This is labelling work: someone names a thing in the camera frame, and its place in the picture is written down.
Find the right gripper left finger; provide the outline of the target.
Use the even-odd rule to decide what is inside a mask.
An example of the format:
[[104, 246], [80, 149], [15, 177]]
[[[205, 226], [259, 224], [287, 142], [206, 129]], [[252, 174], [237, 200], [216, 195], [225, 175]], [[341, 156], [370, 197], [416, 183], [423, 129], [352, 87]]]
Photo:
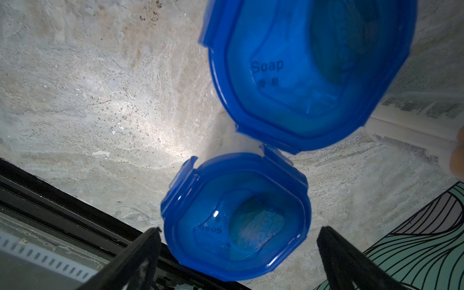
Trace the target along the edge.
[[148, 229], [79, 289], [151, 289], [162, 246], [160, 233], [159, 228]]

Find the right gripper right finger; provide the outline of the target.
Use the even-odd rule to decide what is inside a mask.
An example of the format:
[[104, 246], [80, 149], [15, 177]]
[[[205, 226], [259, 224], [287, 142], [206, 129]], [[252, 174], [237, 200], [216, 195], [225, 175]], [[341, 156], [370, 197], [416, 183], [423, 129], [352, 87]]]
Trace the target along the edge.
[[322, 227], [317, 246], [332, 290], [405, 290], [332, 227]]

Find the toiletry jar blue lid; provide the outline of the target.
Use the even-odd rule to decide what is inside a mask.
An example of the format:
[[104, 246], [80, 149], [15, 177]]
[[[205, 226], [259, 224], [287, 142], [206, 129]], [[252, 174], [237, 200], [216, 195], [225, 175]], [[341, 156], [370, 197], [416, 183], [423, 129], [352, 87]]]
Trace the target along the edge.
[[187, 160], [161, 202], [167, 246], [183, 266], [225, 282], [274, 271], [307, 238], [304, 174], [276, 151]]

